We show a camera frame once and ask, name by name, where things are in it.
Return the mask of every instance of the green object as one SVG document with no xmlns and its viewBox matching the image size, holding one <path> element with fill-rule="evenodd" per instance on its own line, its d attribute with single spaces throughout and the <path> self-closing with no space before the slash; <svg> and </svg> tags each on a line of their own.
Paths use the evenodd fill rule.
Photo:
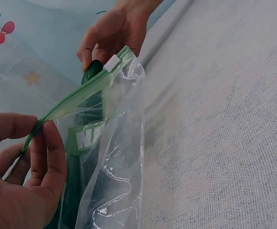
<svg viewBox="0 0 277 229">
<path fill-rule="evenodd" d="M 94 78 L 98 73 L 103 70 L 103 65 L 100 61 L 93 61 L 87 71 L 84 73 L 81 81 L 81 85 L 87 83 L 89 80 Z M 81 172 L 81 162 L 80 162 L 80 154 L 74 154 L 77 150 L 74 151 L 73 145 L 69 142 L 74 142 L 73 139 L 70 139 L 72 135 L 72 130 L 74 128 L 79 128 L 77 132 L 83 131 L 83 126 L 99 122 L 103 120 L 102 116 L 102 101 L 101 101 L 101 91 L 97 92 L 96 94 L 89 97 L 83 103 L 81 103 L 78 108 L 88 108 L 86 111 L 77 113 L 75 116 L 74 127 L 69 130 L 69 137 L 65 144 L 65 151 L 66 151 L 66 161 L 67 161 L 67 179 L 66 185 L 63 195 L 63 202 L 62 208 L 57 209 L 55 217 L 50 224 L 50 227 L 46 229 L 53 229 L 58 228 L 57 222 L 59 222 L 59 218 L 61 217 L 61 223 L 67 228 L 75 228 L 76 220 L 77 220 L 77 213 L 80 204 L 81 197 L 87 186 L 85 182 L 82 184 L 82 180 L 90 180 L 93 171 L 96 167 L 98 157 L 96 159 L 90 160 L 91 163 L 90 173 L 82 173 Z M 98 155 L 98 147 L 90 148 L 81 152 L 82 154 L 91 154 L 91 155 Z"/>
<path fill-rule="evenodd" d="M 67 129 L 62 129 L 62 132 L 67 134 L 64 147 L 68 176 L 58 209 L 46 229 L 75 228 L 81 197 L 98 163 L 100 130 L 106 125 L 105 118 L 111 115 L 110 109 L 105 109 L 106 97 L 104 100 L 102 97 L 115 77 L 113 72 L 116 69 L 121 71 L 119 68 L 128 62 L 132 55 L 127 46 L 123 48 L 117 55 L 121 61 L 116 64 L 112 73 L 103 69 L 99 61 L 93 61 L 83 75 L 82 85 L 38 120 L 24 143 L 23 152 L 27 150 L 43 123 L 48 120 L 60 121 L 68 117 L 74 120 Z M 78 134 L 83 136 L 82 146 L 82 139 L 78 138 Z"/>
</svg>

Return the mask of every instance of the plastic bag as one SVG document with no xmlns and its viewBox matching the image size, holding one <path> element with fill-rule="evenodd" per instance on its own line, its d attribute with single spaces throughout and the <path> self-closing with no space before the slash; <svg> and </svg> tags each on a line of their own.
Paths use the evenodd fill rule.
<svg viewBox="0 0 277 229">
<path fill-rule="evenodd" d="M 39 120 L 23 150 L 46 120 L 56 121 L 68 177 L 47 228 L 136 229 L 142 195 L 145 73 L 125 47 L 90 77 Z"/>
</svg>

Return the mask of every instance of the white fabric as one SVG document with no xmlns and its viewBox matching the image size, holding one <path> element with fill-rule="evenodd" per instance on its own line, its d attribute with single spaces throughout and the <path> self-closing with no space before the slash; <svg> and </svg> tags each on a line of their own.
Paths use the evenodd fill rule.
<svg viewBox="0 0 277 229">
<path fill-rule="evenodd" d="M 277 0 L 196 0 L 146 76 L 141 228 L 277 229 Z"/>
</svg>

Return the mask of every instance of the green zipper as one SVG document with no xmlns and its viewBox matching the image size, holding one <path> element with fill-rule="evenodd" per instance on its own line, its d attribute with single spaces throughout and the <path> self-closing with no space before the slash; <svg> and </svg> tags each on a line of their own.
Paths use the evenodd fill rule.
<svg viewBox="0 0 277 229">
<path fill-rule="evenodd" d="M 129 47 L 125 46 L 117 54 L 117 56 L 118 56 L 118 58 L 122 59 L 129 52 L 131 52 L 131 49 Z M 122 63 L 123 63 L 123 61 L 120 62 L 117 66 L 115 66 L 114 69 L 116 69 Z M 64 99 L 62 99 L 60 102 L 58 102 L 41 119 L 39 119 L 37 124 L 33 128 L 32 132 L 27 136 L 26 141 L 23 146 L 23 149 L 22 149 L 22 152 L 25 152 L 27 150 L 31 140 L 37 134 L 39 129 L 42 127 L 42 125 L 46 121 L 66 116 L 69 111 L 76 109 L 79 106 L 79 104 L 81 104 L 83 101 L 85 101 L 90 96 L 99 92 L 101 90 L 101 88 L 103 88 L 105 85 L 107 85 L 111 80 L 110 77 L 105 77 L 107 74 L 111 74 L 111 73 L 109 73 L 106 69 L 102 70 L 99 74 L 97 74 L 97 76 L 93 77 L 91 80 L 89 80 L 88 82 L 86 82 L 85 84 L 83 84 L 82 86 L 80 86 L 79 88 L 74 90 L 72 93 L 70 93 L 68 96 L 66 96 Z"/>
</svg>

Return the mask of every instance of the white lettering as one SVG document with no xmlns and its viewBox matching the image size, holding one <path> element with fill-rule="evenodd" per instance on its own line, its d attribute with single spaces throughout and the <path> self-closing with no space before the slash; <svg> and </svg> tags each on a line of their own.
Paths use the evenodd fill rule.
<svg viewBox="0 0 277 229">
<path fill-rule="evenodd" d="M 76 133 L 78 150 L 91 145 L 91 129 Z"/>
</svg>

